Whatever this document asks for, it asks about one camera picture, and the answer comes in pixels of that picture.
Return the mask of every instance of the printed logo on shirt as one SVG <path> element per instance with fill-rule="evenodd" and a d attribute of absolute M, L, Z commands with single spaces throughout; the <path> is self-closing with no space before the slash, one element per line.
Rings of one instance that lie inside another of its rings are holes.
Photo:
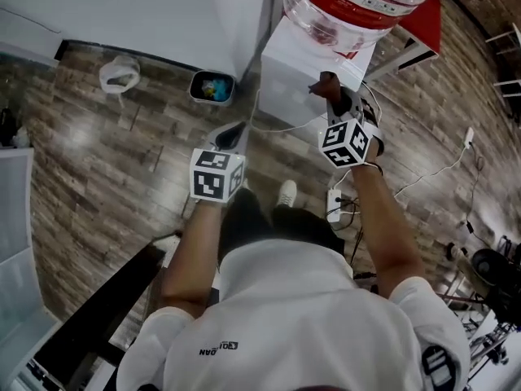
<path fill-rule="evenodd" d="M 456 387 L 456 367 L 441 346 L 429 346 L 422 354 L 423 372 L 431 379 L 434 391 L 453 391 Z"/>
<path fill-rule="evenodd" d="M 214 354 L 217 353 L 217 351 L 219 349 L 223 349 L 223 350 L 237 350 L 237 348 L 239 347 L 239 343 L 238 342 L 229 342 L 229 341 L 223 341 L 219 344 L 218 347 L 216 348 L 211 348 L 211 349 L 201 349 L 199 351 L 199 355 L 203 355 L 203 356 L 213 356 Z"/>

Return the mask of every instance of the power strip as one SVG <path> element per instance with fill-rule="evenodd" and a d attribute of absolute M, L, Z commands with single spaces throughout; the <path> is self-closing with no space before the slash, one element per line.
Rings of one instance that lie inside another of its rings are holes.
<path fill-rule="evenodd" d="M 474 138 L 474 130 L 470 127 L 466 130 L 466 135 L 465 135 L 464 144 L 465 144 L 466 149 L 470 149 L 473 138 Z"/>
<path fill-rule="evenodd" d="M 340 199 L 342 198 L 341 190 L 328 190 L 327 191 L 327 210 L 326 220 L 329 223 L 336 223 L 340 221 Z"/>

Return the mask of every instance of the red label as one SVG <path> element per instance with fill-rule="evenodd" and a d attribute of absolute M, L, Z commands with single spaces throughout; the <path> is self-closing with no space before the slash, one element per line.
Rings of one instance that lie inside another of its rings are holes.
<path fill-rule="evenodd" d="M 325 13 L 343 22 L 366 29 L 389 29 L 406 15 L 384 15 L 365 7 L 360 7 L 349 0 L 309 0 Z"/>
<path fill-rule="evenodd" d="M 346 52 L 345 54 L 343 54 L 342 52 L 335 51 L 335 53 L 340 56 L 343 56 L 345 59 L 354 59 L 354 57 L 357 56 L 358 51 Z"/>

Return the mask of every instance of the white wall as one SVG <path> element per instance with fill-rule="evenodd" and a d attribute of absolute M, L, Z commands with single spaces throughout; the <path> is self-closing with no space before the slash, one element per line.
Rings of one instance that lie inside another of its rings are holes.
<path fill-rule="evenodd" d="M 0 11 L 0 52 L 56 66 L 61 33 L 51 32 L 6 11 Z"/>
<path fill-rule="evenodd" d="M 261 15 L 263 1 L 0 0 L 0 7 L 43 21 L 61 30 L 63 38 L 132 49 L 240 77 L 255 50 L 256 31 L 265 27 L 261 28 L 266 16 Z"/>
<path fill-rule="evenodd" d="M 272 0 L 215 0 L 238 77 L 269 31 Z"/>

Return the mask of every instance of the white sneaker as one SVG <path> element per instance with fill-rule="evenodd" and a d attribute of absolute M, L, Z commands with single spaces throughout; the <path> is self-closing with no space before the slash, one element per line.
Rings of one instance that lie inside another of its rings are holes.
<path fill-rule="evenodd" d="M 296 182 L 288 179 L 285 181 L 278 191 L 277 205 L 286 205 L 293 207 L 296 199 Z"/>

